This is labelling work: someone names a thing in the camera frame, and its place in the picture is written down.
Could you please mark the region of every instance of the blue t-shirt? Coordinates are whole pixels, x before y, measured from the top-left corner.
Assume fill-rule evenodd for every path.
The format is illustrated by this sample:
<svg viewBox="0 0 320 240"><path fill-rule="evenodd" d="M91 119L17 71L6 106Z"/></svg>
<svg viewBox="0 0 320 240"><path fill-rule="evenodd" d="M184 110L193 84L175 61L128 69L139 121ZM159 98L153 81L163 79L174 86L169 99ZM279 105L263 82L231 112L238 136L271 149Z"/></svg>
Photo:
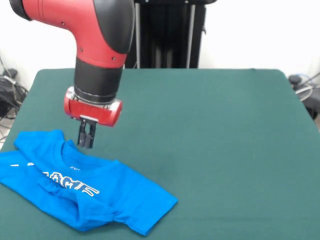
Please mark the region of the blue t-shirt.
<svg viewBox="0 0 320 240"><path fill-rule="evenodd" d="M62 220L59 215L63 213L56 215L52 209L49 209L51 212L41 209L43 206L41 201L35 200L36 194L28 195L28 191L25 192L19 186L15 186L13 190L44 212L81 231L115 221L146 236L178 201L162 187L117 160L105 160L80 153L72 141L65 141L60 130L21 132L14 145L18 148L18 153L0 154L0 168L3 166L3 158L7 162L7 167L3 168L5 170L0 171L0 181L10 187L10 178L4 182L1 180L2 174L10 173L14 179L14 172L19 168L30 176L37 171L37 178L33 177L35 180L26 184L37 185L35 191L39 188L44 191L42 201L46 193L54 196L52 201L57 206L57 212L68 209L63 206L64 203L59 202L60 199L70 201L77 213L80 212L77 204L80 204L84 207L80 212L83 220L78 219L75 225L72 220ZM19 154L20 162L16 161L16 157L9 160L10 154ZM75 216L72 213L66 215L68 218Z"/></svg>

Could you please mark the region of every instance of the t-shirt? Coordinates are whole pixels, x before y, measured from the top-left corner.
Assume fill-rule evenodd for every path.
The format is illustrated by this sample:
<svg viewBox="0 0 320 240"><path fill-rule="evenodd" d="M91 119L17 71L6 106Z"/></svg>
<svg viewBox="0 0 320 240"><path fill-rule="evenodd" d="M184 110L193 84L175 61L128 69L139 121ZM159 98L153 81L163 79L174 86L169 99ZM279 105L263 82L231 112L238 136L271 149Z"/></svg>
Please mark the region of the t-shirt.
<svg viewBox="0 0 320 240"><path fill-rule="evenodd" d="M19 151L0 153L0 183L79 231L103 226L108 218L113 220L114 209L85 195L77 201L78 191L63 188L46 177Z"/></svg>
<svg viewBox="0 0 320 240"><path fill-rule="evenodd" d="M80 153L72 141L65 141L60 130L21 132L14 145L18 152L0 154L0 168L3 166L3 158L6 158L6 167L3 168L6 173L0 171L0 180L1 175L10 175L9 178L5 177L6 181L1 182L8 187L11 185L13 190L41 210L60 220L62 213L54 211L62 210L68 218L75 216L74 212L67 212L69 207L60 203L61 199L74 204L76 212L80 211L77 209L78 204L84 208L89 205L87 209L81 209L83 219L78 219L80 222L62 220L79 230L85 231L115 221L146 236L178 201L162 187L117 160ZM16 160L16 157L10 160L10 154L19 154L20 160ZM35 199L37 194L28 195L28 191L23 189L25 186L11 184L19 181L19 174L15 174L17 169L30 176L32 183L24 184L32 185L34 191L42 189L42 201ZM36 177L32 177L34 171L38 172ZM43 208L44 202L48 204L46 194L53 196L53 205L57 206L55 210Z"/></svg>

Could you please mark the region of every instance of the electrical cord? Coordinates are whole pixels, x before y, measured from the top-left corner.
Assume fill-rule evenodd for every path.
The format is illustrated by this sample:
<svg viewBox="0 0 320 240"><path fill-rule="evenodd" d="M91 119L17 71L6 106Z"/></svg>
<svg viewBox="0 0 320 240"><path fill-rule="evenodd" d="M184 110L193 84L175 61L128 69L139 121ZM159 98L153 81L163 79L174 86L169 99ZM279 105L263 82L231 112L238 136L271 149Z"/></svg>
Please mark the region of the electrical cord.
<svg viewBox="0 0 320 240"><path fill-rule="evenodd" d="M318 72L318 73L317 73L316 75L314 75L313 77L309 77L308 80L306 80L306 81L301 82L300 84L298 84L298 87L299 87L299 86L302 86L302 85L304 85L304 84L307 84L307 83L309 83L309 82L311 82L312 80L316 79L316 78L319 77L319 76L320 76L320 72Z"/></svg>
<svg viewBox="0 0 320 240"><path fill-rule="evenodd" d="M6 72L6 74L8 74L8 76L12 79L11 73L6 69L4 62L2 61L1 55L0 55L0 64L3 68L3 70Z"/></svg>
<svg viewBox="0 0 320 240"><path fill-rule="evenodd" d="M0 57L0 65L3 68L3 75L0 73L0 127L10 130L11 123L4 123L3 120L14 120L23 104L28 90L19 85L14 79L18 71L15 69L7 69ZM7 136L0 129L0 144L4 143Z"/></svg>
<svg viewBox="0 0 320 240"><path fill-rule="evenodd" d="M307 85L306 87L295 91L295 94L297 94L297 95L299 95L299 94L301 94L303 92L309 91L305 96L302 96L302 97L299 96L299 99L300 99L301 102L303 102L303 101L307 100L308 98L310 98L312 93L314 92L314 89L320 89L320 85L316 85L316 86L311 86L309 84L306 84L306 85Z"/></svg>

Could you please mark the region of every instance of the red joint cover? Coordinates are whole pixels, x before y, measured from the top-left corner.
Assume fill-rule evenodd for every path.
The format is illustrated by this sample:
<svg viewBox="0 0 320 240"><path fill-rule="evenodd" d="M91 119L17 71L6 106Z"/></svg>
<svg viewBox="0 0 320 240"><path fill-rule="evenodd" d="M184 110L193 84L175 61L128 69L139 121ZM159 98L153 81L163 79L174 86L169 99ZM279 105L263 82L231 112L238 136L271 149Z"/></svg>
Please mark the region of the red joint cover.
<svg viewBox="0 0 320 240"><path fill-rule="evenodd" d="M116 101L110 105L109 109L91 105L75 99L64 97L65 113L75 119L80 120L81 117L89 117L97 120L97 123L104 126L113 127L119 118L122 110L122 101Z"/></svg>

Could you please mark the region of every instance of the t-shirt sleeve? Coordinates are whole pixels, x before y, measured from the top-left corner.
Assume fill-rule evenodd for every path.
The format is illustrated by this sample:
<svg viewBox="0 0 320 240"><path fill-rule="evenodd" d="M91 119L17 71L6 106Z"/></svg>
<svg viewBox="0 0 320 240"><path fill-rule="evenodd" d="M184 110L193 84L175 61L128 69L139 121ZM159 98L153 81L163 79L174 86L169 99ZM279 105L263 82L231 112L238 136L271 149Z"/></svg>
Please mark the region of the t-shirt sleeve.
<svg viewBox="0 0 320 240"><path fill-rule="evenodd" d="M174 207L178 199L139 173L133 170L127 173L138 181L114 220L125 223L135 232L147 236L154 225Z"/></svg>

